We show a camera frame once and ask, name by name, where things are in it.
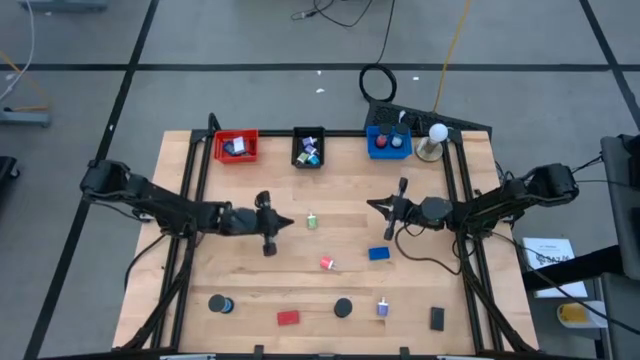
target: white light bulb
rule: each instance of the white light bulb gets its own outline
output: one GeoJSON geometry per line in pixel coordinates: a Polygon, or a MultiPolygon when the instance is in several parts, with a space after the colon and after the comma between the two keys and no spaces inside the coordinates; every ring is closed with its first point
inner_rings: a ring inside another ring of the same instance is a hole
{"type": "Polygon", "coordinates": [[[429,129],[429,139],[432,142],[439,143],[447,139],[449,136],[449,129],[442,124],[434,124],[429,129]]]}

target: blue bin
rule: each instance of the blue bin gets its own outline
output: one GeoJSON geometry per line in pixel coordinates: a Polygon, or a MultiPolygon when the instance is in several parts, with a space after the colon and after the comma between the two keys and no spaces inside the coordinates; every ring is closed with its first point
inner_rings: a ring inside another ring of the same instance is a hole
{"type": "MultiPolygon", "coordinates": [[[[390,136],[394,136],[395,131],[396,130],[394,127],[390,136]]],[[[405,135],[402,135],[402,146],[397,149],[391,146],[391,139],[389,139],[389,144],[387,144],[384,149],[378,148],[376,146],[376,138],[378,137],[378,135],[380,135],[379,126],[367,127],[367,151],[369,152],[370,158],[402,160],[413,153],[411,131],[409,131],[409,133],[405,135]]]]}

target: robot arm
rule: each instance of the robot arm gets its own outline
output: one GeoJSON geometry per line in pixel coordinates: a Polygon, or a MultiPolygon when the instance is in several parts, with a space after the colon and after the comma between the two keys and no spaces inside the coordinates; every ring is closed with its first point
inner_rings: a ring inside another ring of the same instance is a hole
{"type": "Polygon", "coordinates": [[[91,161],[80,189],[89,202],[122,202],[153,216],[162,233],[186,238],[196,232],[222,236],[263,235],[264,256],[277,252],[275,236],[293,220],[271,208],[268,191],[256,196],[257,210],[234,209],[230,202],[191,201],[157,186],[115,161],[91,161]]]}
{"type": "Polygon", "coordinates": [[[501,187],[469,202],[426,197],[420,204],[414,204],[403,197],[407,185],[407,179],[401,178],[397,195],[367,200],[388,222],[385,240],[393,237],[396,221],[432,230],[446,226],[454,232],[464,230],[470,234],[486,234],[503,218],[519,218],[524,210],[534,205],[551,207],[566,204],[579,194],[571,170],[561,164],[537,167],[523,177],[506,180],[501,187]]]}

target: cable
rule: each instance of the cable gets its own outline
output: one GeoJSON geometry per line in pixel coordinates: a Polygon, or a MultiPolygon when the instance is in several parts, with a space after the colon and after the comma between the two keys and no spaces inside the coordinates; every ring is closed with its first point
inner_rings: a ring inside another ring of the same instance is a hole
{"type": "MultiPolygon", "coordinates": [[[[335,2],[335,0],[331,0],[329,2],[329,4],[327,4],[325,7],[323,7],[320,10],[327,10],[328,8],[331,7],[331,5],[333,5],[333,3],[335,2]]],[[[304,10],[304,11],[298,11],[296,13],[291,14],[291,20],[293,21],[298,21],[298,20],[304,20],[307,18],[310,18],[312,16],[314,16],[315,14],[317,14],[318,12],[316,11],[315,7],[308,9],[308,10],[304,10]]]]}
{"type": "MultiPolygon", "coordinates": [[[[11,58],[9,57],[9,55],[5,54],[3,51],[0,50],[0,57],[4,60],[5,63],[7,63],[9,66],[11,66],[11,68],[16,72],[16,73],[20,73],[21,70],[18,68],[18,66],[16,64],[13,63],[13,61],[11,60],[11,58]]],[[[46,91],[44,91],[37,82],[35,82],[35,80],[33,80],[29,74],[25,74],[24,75],[25,78],[27,79],[27,81],[29,81],[29,84],[31,85],[31,87],[38,93],[38,95],[40,95],[40,97],[42,97],[46,102],[47,105],[38,105],[38,106],[21,106],[21,107],[14,107],[11,108],[12,111],[46,111],[51,107],[51,97],[49,96],[49,94],[47,94],[46,91]]]]}
{"type": "Polygon", "coordinates": [[[440,102],[440,94],[442,93],[442,87],[444,85],[445,74],[447,73],[447,66],[449,66],[449,60],[451,60],[451,54],[453,54],[453,48],[456,46],[456,42],[458,42],[458,37],[460,36],[460,31],[462,30],[462,25],[464,21],[467,19],[467,15],[469,14],[469,8],[471,8],[471,0],[467,0],[464,4],[464,13],[458,22],[458,27],[456,28],[456,33],[453,35],[453,40],[451,41],[451,45],[449,45],[449,52],[447,53],[447,57],[444,60],[444,64],[442,65],[442,73],[440,74],[440,85],[438,85],[438,94],[436,95],[436,102],[433,104],[433,112],[435,113],[438,109],[438,103],[440,102]]]}
{"type": "Polygon", "coordinates": [[[322,17],[323,17],[323,18],[325,18],[325,19],[327,19],[327,20],[331,21],[332,23],[334,23],[334,24],[336,24],[336,25],[340,25],[340,26],[342,26],[342,27],[344,27],[344,28],[351,28],[351,27],[354,27],[354,26],[358,25],[358,23],[360,22],[360,20],[364,17],[364,14],[366,14],[366,13],[367,13],[367,11],[369,10],[369,7],[371,6],[371,3],[373,3],[373,0],[369,0],[369,2],[367,3],[367,6],[365,6],[365,7],[364,7],[364,10],[362,11],[362,14],[360,14],[360,16],[358,16],[358,18],[356,19],[356,21],[354,21],[354,22],[353,22],[353,24],[344,24],[344,23],[341,23],[341,22],[339,22],[339,21],[337,21],[337,20],[335,20],[335,19],[333,19],[333,18],[329,17],[327,14],[325,14],[325,13],[324,13],[324,10],[326,10],[326,8],[325,8],[325,9],[320,9],[320,8],[318,8],[318,3],[317,3],[317,1],[318,1],[318,0],[313,0],[313,9],[314,9],[318,14],[322,15],[322,17]]]}
{"type": "MultiPolygon", "coordinates": [[[[544,255],[542,255],[542,254],[538,253],[537,251],[534,251],[534,250],[532,250],[532,249],[529,249],[528,247],[526,247],[526,246],[524,246],[524,245],[520,245],[520,244],[518,244],[515,240],[513,240],[513,239],[511,239],[511,238],[509,238],[509,237],[507,237],[507,236],[505,236],[505,235],[502,235],[502,234],[496,233],[496,232],[494,232],[494,231],[491,231],[491,233],[492,233],[493,235],[497,235],[497,236],[499,236],[499,237],[501,237],[501,238],[503,238],[503,239],[505,239],[505,240],[507,240],[507,241],[511,242],[511,243],[516,247],[516,249],[519,247],[519,248],[521,248],[521,249],[523,249],[523,250],[531,251],[531,252],[533,252],[534,254],[539,255],[539,256],[542,256],[542,257],[544,257],[544,258],[552,259],[552,258],[549,258],[549,257],[547,257],[547,256],[544,256],[544,255]]],[[[543,275],[542,273],[540,273],[537,269],[534,269],[531,265],[529,265],[529,263],[528,263],[528,262],[525,262],[525,266],[526,266],[529,270],[531,270],[531,271],[532,271],[536,276],[538,276],[540,279],[542,279],[542,280],[543,280],[544,282],[546,282],[547,284],[549,284],[549,285],[551,285],[552,287],[556,288],[558,291],[560,291],[564,296],[566,296],[566,297],[567,297],[568,299],[570,299],[571,301],[575,301],[576,303],[578,303],[578,304],[582,305],[583,307],[585,307],[586,309],[588,309],[588,310],[589,310],[589,311],[591,311],[592,313],[594,313],[594,314],[596,314],[596,315],[600,316],[600,317],[601,317],[601,318],[603,318],[603,319],[606,319],[607,321],[609,321],[609,322],[610,322],[610,323],[612,323],[612,324],[615,324],[615,325],[617,325],[617,326],[619,326],[619,327],[621,327],[621,328],[623,328],[623,329],[625,329],[625,330],[627,330],[627,331],[629,331],[629,332],[631,332],[631,333],[633,333],[633,334],[635,334],[635,335],[640,335],[640,330],[635,329],[635,328],[633,328],[633,327],[631,327],[631,326],[629,326],[629,325],[627,325],[627,324],[625,324],[625,323],[623,323],[623,322],[621,322],[621,321],[619,321],[619,320],[616,320],[616,319],[614,319],[614,318],[612,318],[612,317],[609,317],[609,316],[607,316],[607,315],[605,315],[605,314],[603,314],[603,313],[599,312],[598,310],[594,309],[593,307],[591,307],[591,306],[587,305],[585,302],[583,302],[583,301],[581,301],[581,300],[578,300],[578,299],[576,299],[575,297],[571,296],[569,293],[567,293],[566,291],[564,291],[564,290],[563,290],[563,289],[562,289],[558,284],[556,284],[556,283],[555,283],[555,282],[553,282],[551,279],[549,279],[548,277],[546,277],[545,275],[543,275]]]]}
{"type": "Polygon", "coordinates": [[[596,165],[596,164],[600,164],[601,162],[602,162],[602,155],[598,155],[597,158],[595,158],[593,160],[590,160],[590,161],[587,161],[584,165],[581,165],[581,166],[578,166],[576,168],[573,168],[571,170],[571,173],[575,174],[575,173],[577,173],[578,171],[580,171],[582,169],[588,168],[589,166],[593,166],[593,165],[596,165]]]}
{"type": "Polygon", "coordinates": [[[447,270],[449,273],[451,273],[454,276],[460,275],[460,272],[462,271],[462,267],[460,267],[460,269],[458,269],[458,271],[453,271],[451,270],[450,267],[448,267],[447,265],[445,265],[443,262],[441,262],[440,260],[434,259],[434,258],[430,258],[430,257],[422,257],[422,258],[417,258],[417,257],[413,257],[409,254],[407,254],[402,247],[400,246],[400,242],[398,241],[398,236],[400,235],[400,233],[402,231],[407,231],[407,226],[404,225],[402,226],[397,232],[396,235],[394,236],[394,240],[396,243],[396,247],[398,248],[398,251],[400,252],[400,254],[402,254],[402,256],[406,257],[409,260],[413,260],[413,261],[431,261],[434,262],[440,266],[442,266],[445,270],[447,270]]]}
{"type": "Polygon", "coordinates": [[[396,76],[393,75],[393,72],[391,70],[389,70],[389,68],[387,68],[387,67],[385,67],[383,65],[380,65],[380,61],[382,60],[382,57],[384,56],[384,52],[387,49],[387,40],[389,39],[389,30],[391,29],[391,21],[393,20],[393,10],[395,9],[395,7],[396,7],[396,0],[392,0],[391,1],[391,10],[389,11],[389,21],[387,22],[387,30],[386,30],[385,35],[384,35],[384,43],[382,44],[382,50],[380,51],[380,56],[378,56],[378,60],[373,64],[365,65],[362,68],[362,70],[360,70],[360,77],[358,79],[358,85],[360,87],[360,92],[362,93],[362,96],[369,103],[371,102],[371,100],[377,100],[377,101],[382,101],[382,102],[392,102],[393,99],[396,97],[396,92],[398,91],[398,81],[396,80],[396,76]],[[391,82],[391,94],[389,94],[388,97],[386,97],[384,99],[374,99],[364,89],[364,75],[367,73],[367,71],[369,71],[371,69],[378,69],[378,70],[382,71],[382,73],[385,74],[387,76],[387,78],[389,79],[389,82],[391,82]]]}
{"type": "Polygon", "coordinates": [[[120,215],[122,215],[124,217],[127,217],[127,218],[129,218],[131,220],[135,220],[135,221],[139,221],[139,222],[148,222],[147,220],[143,220],[143,219],[140,219],[139,217],[135,217],[133,215],[127,214],[126,212],[118,209],[117,207],[115,207],[113,205],[109,205],[109,204],[105,204],[105,203],[101,203],[101,202],[97,202],[97,201],[92,201],[91,204],[92,205],[103,206],[103,207],[106,207],[106,208],[111,209],[113,211],[117,211],[118,213],[120,213],[120,215]]]}
{"type": "Polygon", "coordinates": [[[9,93],[13,91],[13,87],[16,86],[18,81],[20,81],[20,79],[22,78],[22,75],[24,75],[24,73],[27,71],[27,69],[29,68],[29,65],[31,65],[31,61],[33,60],[33,53],[36,47],[36,27],[34,25],[33,9],[31,9],[31,1],[26,0],[25,3],[27,4],[27,9],[29,10],[29,21],[31,24],[31,50],[29,51],[29,59],[27,60],[27,64],[24,66],[22,71],[20,71],[18,76],[16,76],[13,82],[9,86],[7,86],[7,89],[4,91],[4,93],[0,95],[0,103],[2,102],[2,100],[4,100],[5,97],[7,97],[7,95],[9,95],[9,93]]]}
{"type": "Polygon", "coordinates": [[[618,186],[624,186],[626,188],[629,188],[629,189],[635,190],[635,191],[640,190],[640,189],[636,188],[635,186],[631,186],[629,184],[625,184],[625,183],[621,183],[621,182],[617,182],[617,181],[609,181],[609,180],[576,180],[576,183],[594,183],[594,182],[615,184],[615,185],[618,185],[618,186]]]}
{"type": "Polygon", "coordinates": [[[140,253],[138,255],[136,255],[136,257],[134,257],[133,260],[131,260],[131,263],[129,264],[129,267],[127,267],[127,271],[124,273],[124,291],[127,291],[127,285],[129,283],[129,273],[131,273],[131,269],[133,269],[133,265],[135,265],[136,262],[138,262],[138,260],[142,257],[142,255],[144,255],[146,252],[151,250],[162,239],[164,239],[165,236],[167,236],[167,235],[166,234],[160,235],[160,237],[155,239],[151,244],[147,245],[146,248],[142,249],[142,251],[140,251],[140,253]]]}

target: black disc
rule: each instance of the black disc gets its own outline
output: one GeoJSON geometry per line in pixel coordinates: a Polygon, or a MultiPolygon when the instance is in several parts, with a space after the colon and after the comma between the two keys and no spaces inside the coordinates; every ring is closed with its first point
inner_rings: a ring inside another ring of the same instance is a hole
{"type": "Polygon", "coordinates": [[[347,298],[342,298],[336,302],[336,306],[333,308],[333,312],[336,313],[336,316],[339,318],[347,317],[351,314],[351,310],[353,310],[353,305],[351,304],[351,300],[347,298]]]}
{"type": "Polygon", "coordinates": [[[213,312],[220,312],[224,309],[226,304],[226,299],[224,296],[220,294],[213,295],[211,299],[209,299],[209,310],[213,312]]]}
{"type": "Polygon", "coordinates": [[[380,124],[380,134],[381,135],[389,135],[393,131],[393,125],[391,124],[380,124]]]}
{"type": "Polygon", "coordinates": [[[405,135],[409,133],[409,125],[405,123],[396,124],[396,133],[400,135],[405,135]]]}

